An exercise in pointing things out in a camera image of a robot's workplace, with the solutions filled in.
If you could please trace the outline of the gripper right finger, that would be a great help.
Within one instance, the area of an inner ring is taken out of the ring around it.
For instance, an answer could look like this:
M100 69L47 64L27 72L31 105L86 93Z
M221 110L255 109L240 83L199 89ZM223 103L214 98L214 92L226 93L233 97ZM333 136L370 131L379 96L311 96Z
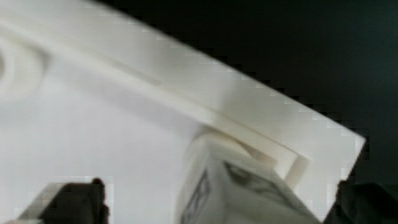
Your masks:
M342 181L324 224L398 224L398 184Z

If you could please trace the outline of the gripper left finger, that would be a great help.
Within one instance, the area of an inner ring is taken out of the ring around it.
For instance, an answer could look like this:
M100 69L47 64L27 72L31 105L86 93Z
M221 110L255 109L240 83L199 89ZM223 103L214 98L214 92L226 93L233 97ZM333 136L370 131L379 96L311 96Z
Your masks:
M38 224L111 224L105 183L50 183L18 217Z

